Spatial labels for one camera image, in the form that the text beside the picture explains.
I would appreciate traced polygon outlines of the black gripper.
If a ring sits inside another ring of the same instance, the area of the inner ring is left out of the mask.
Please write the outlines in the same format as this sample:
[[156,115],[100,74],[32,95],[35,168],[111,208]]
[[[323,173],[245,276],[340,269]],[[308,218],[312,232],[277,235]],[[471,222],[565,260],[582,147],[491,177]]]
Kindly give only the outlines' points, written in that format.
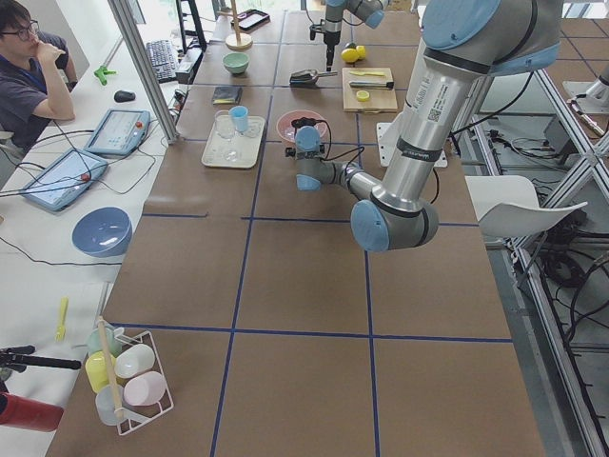
[[290,122],[290,125],[294,129],[301,129],[303,127],[314,127],[317,124],[317,120],[312,117],[300,117]]
[[326,45],[325,70],[330,72],[332,71],[335,48],[339,43],[339,23],[324,19],[318,24],[311,24],[309,26],[309,38],[314,40],[317,34],[320,34],[324,38]]

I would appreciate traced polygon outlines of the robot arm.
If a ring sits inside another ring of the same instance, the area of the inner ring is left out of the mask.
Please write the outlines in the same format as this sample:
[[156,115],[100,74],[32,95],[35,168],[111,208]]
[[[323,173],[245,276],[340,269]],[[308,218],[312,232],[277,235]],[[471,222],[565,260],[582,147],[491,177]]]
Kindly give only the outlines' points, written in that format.
[[367,251],[426,244],[439,218],[422,190],[473,83],[551,65],[559,54],[561,16],[560,1],[429,2],[383,179],[353,163],[325,159],[320,134],[307,126],[295,135],[298,190],[336,184],[354,194],[351,231]]
[[383,0],[327,0],[325,17],[319,23],[309,26],[309,38],[317,35],[323,37],[326,46],[325,70],[331,71],[334,63],[335,49],[340,43],[344,13],[348,11],[363,21],[371,29],[378,27],[383,18],[388,1]]

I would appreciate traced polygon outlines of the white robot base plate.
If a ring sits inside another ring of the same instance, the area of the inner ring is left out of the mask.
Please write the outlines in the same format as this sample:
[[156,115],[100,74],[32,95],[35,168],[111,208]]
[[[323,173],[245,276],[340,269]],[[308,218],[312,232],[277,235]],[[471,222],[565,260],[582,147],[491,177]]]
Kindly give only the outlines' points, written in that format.
[[380,165],[387,168],[393,156],[398,131],[392,123],[386,122],[378,123],[376,132]]

